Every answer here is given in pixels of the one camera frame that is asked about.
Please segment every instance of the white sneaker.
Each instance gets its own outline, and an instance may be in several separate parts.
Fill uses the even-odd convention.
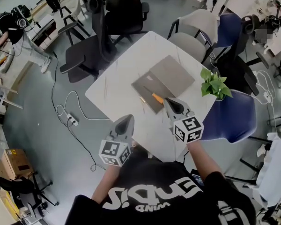
[[[43,65],[41,65],[41,72],[42,73],[45,73],[45,71],[47,71],[50,63],[51,63],[51,59],[48,58],[48,61],[46,63],[44,63]]]
[[[257,157],[266,153],[265,144],[262,144],[261,147],[257,150]]]

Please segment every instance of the concrete floor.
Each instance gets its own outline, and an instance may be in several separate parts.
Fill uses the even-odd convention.
[[[144,30],[153,30],[163,37],[167,37],[171,24],[179,16],[191,13],[199,8],[200,4],[194,0],[142,0],[150,4],[150,13],[144,22]],[[80,14],[79,18],[85,24],[85,29],[92,32],[90,18],[85,18]],[[194,35],[196,30],[188,30]],[[141,35],[133,36],[136,41]],[[67,75],[59,72],[59,67],[65,63],[65,51],[70,46],[67,37],[60,36],[51,45],[51,49],[58,56],[59,64],[56,75],[56,85],[53,100],[55,106],[64,104],[67,94],[77,91],[81,108],[86,116],[91,118],[105,118],[105,115],[95,107],[86,97],[85,91],[89,88],[93,79],[88,77],[78,83],[70,84]],[[123,40],[118,45],[120,53],[130,46],[127,40]],[[248,45],[248,60],[256,58],[256,47]],[[54,83],[54,71],[57,60],[53,59],[49,70],[45,74],[40,73],[37,65],[32,66],[23,79],[18,89],[19,94],[15,97],[16,103],[22,104],[24,109],[9,106],[4,123],[4,132],[9,146],[12,148],[25,149],[35,170],[43,176],[44,180],[53,180],[53,186],[48,189],[52,195],[60,202],[58,207],[49,206],[45,220],[49,224],[62,225],[72,205],[73,199],[78,194],[91,196],[94,189],[102,178],[104,171],[97,168],[95,172],[90,171],[93,164],[89,154],[71,136],[58,120],[51,102],[51,90]],[[212,68],[209,61],[205,64]],[[253,70],[266,70],[260,63],[252,66]],[[269,69],[272,78],[274,68]],[[276,88],[276,99],[274,101],[275,115],[281,115],[281,90]],[[265,105],[256,102],[258,128],[255,136],[266,137],[270,127],[266,125],[268,111]],[[67,111],[74,114],[79,120],[79,126],[73,127],[73,132],[92,152],[98,164],[102,164],[98,156],[101,139],[105,138],[106,132],[111,125],[110,121],[98,120],[89,121],[83,118],[75,95],[70,95],[67,102]],[[256,150],[260,143],[244,140],[237,144],[229,144],[226,140],[216,140],[203,142],[207,152],[220,165],[222,170],[230,176],[250,179],[252,171],[239,162],[243,157],[251,164],[257,164]],[[186,156],[185,166],[190,171],[194,164],[189,155]]]

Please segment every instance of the blue chair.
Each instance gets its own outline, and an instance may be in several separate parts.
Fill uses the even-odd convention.
[[[254,99],[245,93],[231,90],[233,97],[215,101],[204,119],[202,140],[225,138],[236,143],[255,132],[257,127]]]
[[[234,13],[222,14],[220,16],[220,26],[218,26],[217,29],[218,41],[215,48],[224,47],[224,49],[217,55],[215,60],[237,41],[241,31],[241,21],[241,18]],[[202,32],[202,34],[206,39],[205,44],[208,43],[209,46],[212,46],[209,37],[204,32]]]

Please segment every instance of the potted plant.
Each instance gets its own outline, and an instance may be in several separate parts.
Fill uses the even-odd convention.
[[[202,96],[212,94],[217,97],[217,100],[222,101],[225,96],[232,97],[230,89],[224,84],[226,77],[220,77],[217,72],[212,74],[208,69],[203,68],[201,77],[205,82],[202,83]]]

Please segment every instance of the black and white marker cube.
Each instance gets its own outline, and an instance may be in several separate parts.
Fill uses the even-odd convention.
[[[131,154],[128,143],[102,140],[99,156],[105,164],[122,166]]]
[[[204,125],[195,116],[175,121],[173,133],[184,143],[191,143],[201,139]]]

